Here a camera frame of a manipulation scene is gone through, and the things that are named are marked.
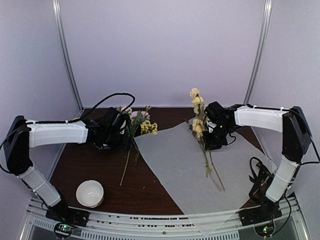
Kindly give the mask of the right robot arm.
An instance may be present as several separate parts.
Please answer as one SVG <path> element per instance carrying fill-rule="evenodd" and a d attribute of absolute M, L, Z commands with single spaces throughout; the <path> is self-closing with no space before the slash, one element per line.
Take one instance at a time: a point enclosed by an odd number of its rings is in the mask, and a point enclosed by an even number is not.
<path fill-rule="evenodd" d="M 285 197 L 304 165 L 304 155 L 314 144 L 303 110 L 299 106 L 270 108 L 250 104 L 222 107 L 215 101 L 204 109 L 204 114 L 215 124 L 213 130 L 204 134 L 206 150 L 227 146 L 227 136 L 240 127 L 264 129 L 282 137 L 281 160 L 274 173 L 261 166 L 259 173 L 250 177 L 253 187 L 249 197 L 260 205 L 256 216 L 261 221 L 268 220 L 278 210 L 279 201 Z"/>

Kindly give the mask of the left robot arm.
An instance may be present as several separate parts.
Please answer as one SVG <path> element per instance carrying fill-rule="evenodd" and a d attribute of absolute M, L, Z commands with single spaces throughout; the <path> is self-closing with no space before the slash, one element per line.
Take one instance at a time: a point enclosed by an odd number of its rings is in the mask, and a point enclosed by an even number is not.
<path fill-rule="evenodd" d="M 61 222 L 72 218 L 72 211 L 59 191 L 44 177 L 30 159 L 30 149 L 56 144 L 94 144 L 98 149 L 114 149 L 124 141 L 130 117 L 124 111 L 109 108 L 97 119 L 76 118 L 63 121 L 27 120 L 15 117 L 1 144 L 4 172 L 20 178 Z"/>

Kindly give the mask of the small yellow flower sprig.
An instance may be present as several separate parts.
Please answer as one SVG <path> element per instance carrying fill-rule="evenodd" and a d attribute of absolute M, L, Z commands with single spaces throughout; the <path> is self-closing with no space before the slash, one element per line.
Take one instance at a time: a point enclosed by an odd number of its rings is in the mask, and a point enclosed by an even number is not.
<path fill-rule="evenodd" d="M 134 131 L 134 137 L 140 136 L 140 135 L 146 135 L 146 134 L 157 134 L 158 132 L 158 124 L 156 122 L 151 123 L 150 120 L 145 120 L 142 123 L 139 123 Z M 133 140 L 133 144 L 136 150 L 135 158 L 134 158 L 134 164 L 137 165 L 139 158 L 141 156 L 138 144 L 136 143 L 136 140 Z"/>

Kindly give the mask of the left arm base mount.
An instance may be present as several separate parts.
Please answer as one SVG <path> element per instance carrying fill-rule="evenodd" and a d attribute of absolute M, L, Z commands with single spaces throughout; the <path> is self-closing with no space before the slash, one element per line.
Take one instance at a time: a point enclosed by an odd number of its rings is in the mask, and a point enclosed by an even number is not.
<path fill-rule="evenodd" d="M 47 210 L 45 217 L 72 226 L 86 227 L 90 213 L 86 210 L 69 208 L 66 213 L 53 213 Z"/>

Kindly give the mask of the pink flower stem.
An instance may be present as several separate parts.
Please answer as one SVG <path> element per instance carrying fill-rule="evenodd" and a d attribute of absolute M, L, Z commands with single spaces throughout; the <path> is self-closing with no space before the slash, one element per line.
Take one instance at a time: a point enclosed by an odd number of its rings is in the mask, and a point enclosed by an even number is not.
<path fill-rule="evenodd" d="M 119 133 L 128 133 L 130 135 L 130 145 L 127 149 L 127 151 L 130 151 L 133 146 L 134 132 L 137 125 L 139 124 L 137 120 L 138 112 L 133 112 L 130 107 L 121 107 L 118 109 L 118 111 L 124 117 L 124 123 L 120 127 Z"/>

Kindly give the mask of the pink rose stem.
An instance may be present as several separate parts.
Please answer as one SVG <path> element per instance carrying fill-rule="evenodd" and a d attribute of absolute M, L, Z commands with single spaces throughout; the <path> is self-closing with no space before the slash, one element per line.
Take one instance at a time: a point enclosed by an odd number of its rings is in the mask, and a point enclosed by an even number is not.
<path fill-rule="evenodd" d="M 148 110 L 150 110 L 151 107 L 147 106 L 145 111 L 143 110 L 136 110 L 136 111 L 127 111 L 124 110 L 124 113 L 128 115 L 129 117 L 129 123 L 126 125 L 126 132 L 128 133 L 128 151 L 126 155 L 126 162 L 124 165 L 124 169 L 122 172 L 121 180 L 119 183 L 119 186 L 121 187 L 123 185 L 123 181 L 127 172 L 130 155 L 132 152 L 132 149 L 135 149 L 135 157 L 134 157 L 134 164 L 136 165 L 138 163 L 139 157 L 140 157 L 140 151 L 135 143 L 135 136 L 137 134 L 138 129 L 141 127 L 141 124 L 145 121 L 148 121 L 150 119 L 150 115 Z"/>

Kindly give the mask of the yellow blossom stem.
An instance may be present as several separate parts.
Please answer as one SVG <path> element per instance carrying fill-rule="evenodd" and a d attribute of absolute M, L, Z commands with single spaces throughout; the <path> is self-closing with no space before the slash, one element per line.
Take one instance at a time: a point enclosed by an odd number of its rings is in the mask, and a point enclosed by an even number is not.
<path fill-rule="evenodd" d="M 207 155 L 208 150 L 206 150 L 205 145 L 205 133 L 208 133 L 209 130 L 208 127 L 206 127 L 207 117 L 205 115 L 205 101 L 197 88 L 192 88 L 189 96 L 191 98 L 193 112 L 195 114 L 192 123 L 189 124 L 189 129 L 197 139 L 202 150 L 205 160 L 205 176 L 208 179 L 211 179 L 219 192 L 225 192 L 226 189 L 215 167 L 211 152 Z"/>

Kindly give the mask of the translucent white wrapping paper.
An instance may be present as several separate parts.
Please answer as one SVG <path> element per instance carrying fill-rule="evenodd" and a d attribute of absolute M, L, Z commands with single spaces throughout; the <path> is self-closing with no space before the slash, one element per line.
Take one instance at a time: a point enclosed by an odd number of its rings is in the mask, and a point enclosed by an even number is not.
<path fill-rule="evenodd" d="M 248 200 L 251 157 L 274 172 L 277 165 L 241 135 L 219 150 L 204 154 L 188 124 L 136 137 L 152 172 L 189 221 L 205 237 L 217 230 Z"/>

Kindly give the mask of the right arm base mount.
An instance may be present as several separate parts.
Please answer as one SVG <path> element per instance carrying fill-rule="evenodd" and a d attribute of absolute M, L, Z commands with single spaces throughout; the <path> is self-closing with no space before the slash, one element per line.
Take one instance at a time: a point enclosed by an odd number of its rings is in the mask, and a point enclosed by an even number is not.
<path fill-rule="evenodd" d="M 255 225 L 262 222 L 270 221 L 281 217 L 281 210 L 276 210 L 274 213 L 266 212 L 262 207 L 246 208 L 238 212 L 242 226 Z"/>

